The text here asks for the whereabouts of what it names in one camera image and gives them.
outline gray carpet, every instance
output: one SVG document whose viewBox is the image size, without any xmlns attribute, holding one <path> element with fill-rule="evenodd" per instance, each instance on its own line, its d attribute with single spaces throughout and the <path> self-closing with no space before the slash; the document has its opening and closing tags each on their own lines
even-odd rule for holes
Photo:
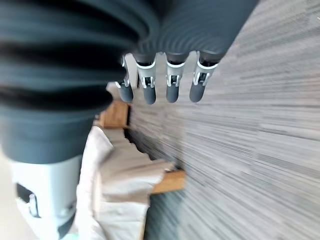
<svg viewBox="0 0 320 240">
<path fill-rule="evenodd" d="M 176 103 L 157 61 L 154 105 L 134 95 L 131 140 L 187 172 L 185 190 L 151 198 L 147 240 L 320 238 L 320 1 L 263 0 L 209 81 Z"/>
</svg>

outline robotic hand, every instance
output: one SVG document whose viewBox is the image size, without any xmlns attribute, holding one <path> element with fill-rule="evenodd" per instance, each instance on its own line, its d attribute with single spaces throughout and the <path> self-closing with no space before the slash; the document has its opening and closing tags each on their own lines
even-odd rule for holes
<svg viewBox="0 0 320 240">
<path fill-rule="evenodd" d="M 156 100 L 157 52 L 166 53 L 167 100 L 199 51 L 190 99 L 198 102 L 258 0 L 4 0 L 0 2 L 1 145 L 17 204 L 41 239 L 61 239 L 75 215 L 81 158 L 95 114 L 133 92 L 133 53 L 148 104 Z"/>
</svg>

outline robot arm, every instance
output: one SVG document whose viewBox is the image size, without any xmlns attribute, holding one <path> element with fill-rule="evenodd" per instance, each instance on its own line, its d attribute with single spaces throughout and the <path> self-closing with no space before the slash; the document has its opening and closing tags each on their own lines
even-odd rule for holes
<svg viewBox="0 0 320 240">
<path fill-rule="evenodd" d="M 4 0 L 0 2 L 1 145 L 12 160 L 21 213 L 42 239 L 72 225 L 81 155 L 108 82 L 132 101 L 133 53 L 147 103 L 156 100 L 157 52 L 167 56 L 167 99 L 199 51 L 190 99 L 209 78 L 258 0 Z"/>
</svg>

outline wooden board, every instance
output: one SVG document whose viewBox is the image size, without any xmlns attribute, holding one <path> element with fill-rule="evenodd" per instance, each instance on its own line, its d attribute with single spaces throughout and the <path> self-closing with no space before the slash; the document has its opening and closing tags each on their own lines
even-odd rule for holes
<svg viewBox="0 0 320 240">
<path fill-rule="evenodd" d="M 100 114 L 99 124 L 103 128 L 126 128 L 129 105 L 122 101 L 114 101 L 107 110 Z"/>
<path fill-rule="evenodd" d="M 162 194 L 184 189 L 186 172 L 178 170 L 167 172 L 160 183 L 154 186 L 151 194 Z"/>
</svg>

